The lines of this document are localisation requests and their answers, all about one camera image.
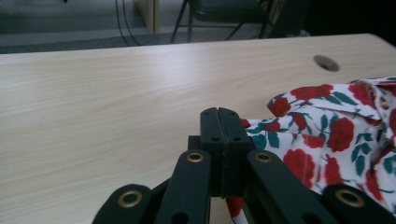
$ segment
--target chair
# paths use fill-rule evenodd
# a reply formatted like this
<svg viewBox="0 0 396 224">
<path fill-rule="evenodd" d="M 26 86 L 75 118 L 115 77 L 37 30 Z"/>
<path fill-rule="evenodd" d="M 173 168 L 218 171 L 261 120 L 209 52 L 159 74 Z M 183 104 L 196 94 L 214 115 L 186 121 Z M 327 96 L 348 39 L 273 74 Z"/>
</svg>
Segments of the chair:
<svg viewBox="0 0 396 224">
<path fill-rule="evenodd" d="M 269 7 L 265 10 L 256 0 L 184 0 L 177 17 L 175 30 L 172 33 L 171 43 L 175 42 L 175 37 L 179 27 L 188 27 L 187 42 L 191 42 L 192 27 L 216 27 L 216 28 L 233 28 L 233 31 L 226 38 L 229 40 L 242 27 L 244 23 L 261 23 L 262 28 L 259 38 L 264 37 L 266 23 L 268 22 L 268 11 L 272 0 L 269 1 Z M 189 4 L 189 22 L 188 25 L 181 25 L 186 6 Z M 238 23 L 233 26 L 197 26 L 193 25 L 193 17 L 198 21 Z"/>
</svg>

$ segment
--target wooden table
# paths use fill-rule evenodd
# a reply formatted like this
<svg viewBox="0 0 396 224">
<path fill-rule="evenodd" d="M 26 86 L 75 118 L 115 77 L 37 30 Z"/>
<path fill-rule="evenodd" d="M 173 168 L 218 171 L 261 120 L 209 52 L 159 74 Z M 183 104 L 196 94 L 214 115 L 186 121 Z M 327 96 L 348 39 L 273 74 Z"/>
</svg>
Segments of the wooden table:
<svg viewBox="0 0 396 224">
<path fill-rule="evenodd" d="M 91 223 L 115 189 L 168 178 L 209 107 L 271 118 L 283 91 L 395 71 L 371 35 L 0 55 L 0 223 Z M 223 200 L 211 220 L 231 223 Z"/>
</svg>

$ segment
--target black cable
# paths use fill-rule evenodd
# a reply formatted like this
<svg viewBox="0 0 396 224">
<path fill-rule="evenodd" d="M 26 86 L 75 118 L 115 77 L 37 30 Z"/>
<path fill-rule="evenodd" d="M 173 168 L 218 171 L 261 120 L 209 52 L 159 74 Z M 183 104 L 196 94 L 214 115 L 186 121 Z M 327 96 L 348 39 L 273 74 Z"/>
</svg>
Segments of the black cable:
<svg viewBox="0 0 396 224">
<path fill-rule="evenodd" d="M 125 42 L 125 45 L 126 45 L 127 47 L 131 47 L 131 46 L 129 45 L 128 41 L 126 41 L 125 36 L 123 36 L 122 30 L 121 30 L 121 25 L 120 25 L 120 13 L 119 13 L 119 4 L 118 4 L 117 0 L 116 0 L 116 10 L 117 10 L 117 24 L 119 25 L 119 30 L 120 30 L 121 37 L 122 37 L 123 41 Z"/>
<path fill-rule="evenodd" d="M 136 43 L 137 46 L 142 46 L 139 42 L 137 42 L 136 38 L 134 38 L 134 36 L 131 33 L 131 29 L 129 28 L 128 20 L 126 19 L 126 13 L 125 13 L 125 0 L 122 0 L 122 8 L 123 8 L 124 20 L 125 20 L 126 27 L 128 28 L 129 36 Z"/>
</svg>

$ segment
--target floral fabric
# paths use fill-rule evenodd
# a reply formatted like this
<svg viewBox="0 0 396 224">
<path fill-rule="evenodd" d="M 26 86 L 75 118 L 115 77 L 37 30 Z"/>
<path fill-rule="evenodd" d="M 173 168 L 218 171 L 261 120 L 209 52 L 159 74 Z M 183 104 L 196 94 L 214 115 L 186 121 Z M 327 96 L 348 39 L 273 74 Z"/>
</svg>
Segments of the floral fabric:
<svg viewBox="0 0 396 224">
<path fill-rule="evenodd" d="M 301 87 L 268 108 L 275 118 L 242 120 L 258 149 L 317 193 L 346 184 L 396 215 L 396 77 Z"/>
</svg>

